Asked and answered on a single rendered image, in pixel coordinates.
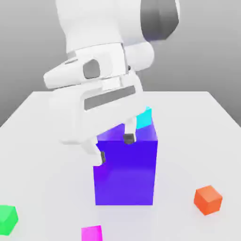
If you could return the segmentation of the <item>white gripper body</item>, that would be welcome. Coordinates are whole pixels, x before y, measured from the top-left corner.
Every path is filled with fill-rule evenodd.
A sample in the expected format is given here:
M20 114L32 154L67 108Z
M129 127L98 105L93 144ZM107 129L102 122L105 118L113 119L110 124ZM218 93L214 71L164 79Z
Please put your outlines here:
M121 90L134 87L135 93L89 110L84 109L85 99L104 94L115 97L116 90L103 91L104 80L97 80L59 88L51 93L50 116L62 143L81 144L145 111L143 88L136 73L129 71L119 81Z

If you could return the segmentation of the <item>small cyan cube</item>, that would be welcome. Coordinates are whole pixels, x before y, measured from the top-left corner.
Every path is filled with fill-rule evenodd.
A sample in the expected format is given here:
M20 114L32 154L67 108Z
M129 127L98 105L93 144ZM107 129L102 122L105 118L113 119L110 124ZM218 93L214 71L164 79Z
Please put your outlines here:
M136 129L141 129L152 124L152 109L146 107L145 111L137 116Z

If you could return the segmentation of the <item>small magenta cube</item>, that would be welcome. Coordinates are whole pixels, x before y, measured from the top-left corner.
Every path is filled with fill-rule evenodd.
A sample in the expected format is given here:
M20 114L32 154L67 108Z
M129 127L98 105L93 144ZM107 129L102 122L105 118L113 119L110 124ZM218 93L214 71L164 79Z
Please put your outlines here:
M103 241L101 226L83 227L81 229L81 241Z

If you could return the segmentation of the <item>small orange cube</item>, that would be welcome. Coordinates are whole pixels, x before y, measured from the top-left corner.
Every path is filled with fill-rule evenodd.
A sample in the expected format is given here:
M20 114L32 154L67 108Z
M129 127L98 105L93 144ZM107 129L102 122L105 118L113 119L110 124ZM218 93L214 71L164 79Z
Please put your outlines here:
M209 215L220 210L223 197L213 186L208 185L196 189L194 195L194 204L203 215Z

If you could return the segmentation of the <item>small green cube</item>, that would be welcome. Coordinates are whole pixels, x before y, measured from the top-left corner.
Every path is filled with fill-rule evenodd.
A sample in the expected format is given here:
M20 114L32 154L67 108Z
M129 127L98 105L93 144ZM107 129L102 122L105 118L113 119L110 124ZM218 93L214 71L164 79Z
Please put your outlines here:
M0 205L0 235L10 235L17 222L15 206Z

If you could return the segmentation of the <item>large blue box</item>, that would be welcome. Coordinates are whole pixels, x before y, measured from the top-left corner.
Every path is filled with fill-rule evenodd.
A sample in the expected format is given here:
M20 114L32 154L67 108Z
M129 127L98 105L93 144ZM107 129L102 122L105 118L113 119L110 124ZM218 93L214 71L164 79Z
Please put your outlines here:
M152 205L158 138L153 124L126 144L123 124L97 137L105 162L93 168L96 205Z

